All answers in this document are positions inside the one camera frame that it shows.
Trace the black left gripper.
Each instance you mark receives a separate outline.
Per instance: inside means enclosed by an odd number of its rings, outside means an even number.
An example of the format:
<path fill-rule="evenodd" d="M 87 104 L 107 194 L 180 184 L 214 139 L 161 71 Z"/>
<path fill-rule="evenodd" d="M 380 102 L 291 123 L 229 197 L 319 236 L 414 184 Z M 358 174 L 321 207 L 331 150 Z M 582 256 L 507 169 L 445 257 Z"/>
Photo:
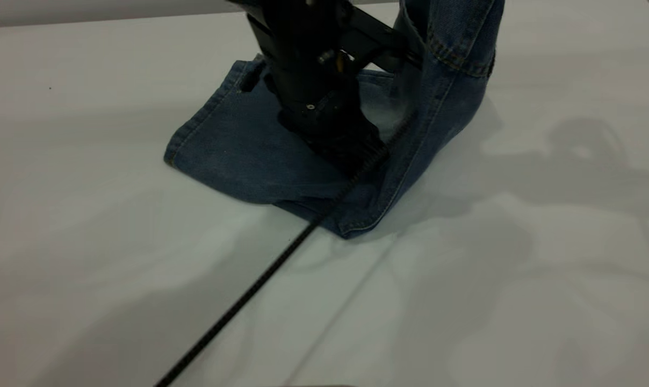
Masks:
<path fill-rule="evenodd" d="M 408 37 L 349 1 L 236 1 L 247 14 L 273 90 L 283 105 L 314 108 L 358 99 L 357 74 L 369 64 L 393 73 L 421 69 Z"/>

